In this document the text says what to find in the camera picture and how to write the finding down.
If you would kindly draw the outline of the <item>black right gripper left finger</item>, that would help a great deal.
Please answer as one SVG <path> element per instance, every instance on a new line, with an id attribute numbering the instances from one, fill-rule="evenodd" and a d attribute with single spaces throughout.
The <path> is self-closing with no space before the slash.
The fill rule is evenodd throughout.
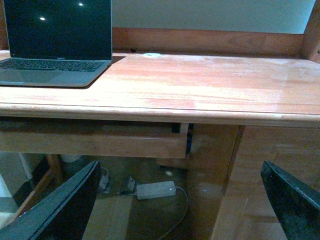
<path id="1" fill-rule="evenodd" d="M 2 240 L 81 240 L 101 178 L 93 161 L 0 231 Z"/>

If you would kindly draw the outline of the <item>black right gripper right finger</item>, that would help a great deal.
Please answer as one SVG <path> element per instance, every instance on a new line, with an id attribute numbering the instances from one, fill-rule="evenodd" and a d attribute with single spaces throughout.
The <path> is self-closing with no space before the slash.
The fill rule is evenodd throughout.
<path id="1" fill-rule="evenodd" d="M 320 193 L 270 161 L 260 175 L 268 200 L 289 240 L 320 238 Z"/>

